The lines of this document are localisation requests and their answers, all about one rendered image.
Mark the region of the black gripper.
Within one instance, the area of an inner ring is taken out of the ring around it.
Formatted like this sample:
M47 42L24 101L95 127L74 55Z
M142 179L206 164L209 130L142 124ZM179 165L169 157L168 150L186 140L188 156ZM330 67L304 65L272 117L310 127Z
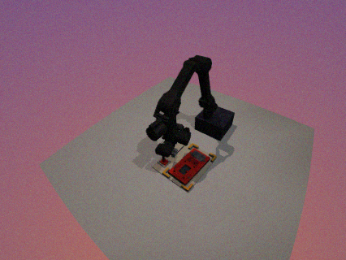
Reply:
M162 144L158 144L157 148L155 149L155 154L169 158L171 155L171 152L175 148L175 144L173 144L174 135L177 132L177 128L181 131L184 130L184 125L180 123L176 123L176 128L171 131L167 131L163 136L162 139L165 140Z

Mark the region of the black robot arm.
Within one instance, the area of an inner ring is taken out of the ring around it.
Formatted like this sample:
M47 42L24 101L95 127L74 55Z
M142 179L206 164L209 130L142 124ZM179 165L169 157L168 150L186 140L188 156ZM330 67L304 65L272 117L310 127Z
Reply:
M203 107L203 119L212 120L213 112L217 111L218 105L215 102L214 96L210 90L209 72L212 66L211 58L195 55L184 61L182 70L177 76L170 90L162 95L158 100L154 117L156 120L146 128L146 134L152 141L157 141L167 131L176 128L176 116L179 114L179 106L181 97L186 89L194 72L198 74L199 84L201 89L201 97L198 100L199 105ZM165 114L160 114L159 112ZM174 135L173 144L180 143L187 146L191 138L189 128L184 128L181 131L177 128Z

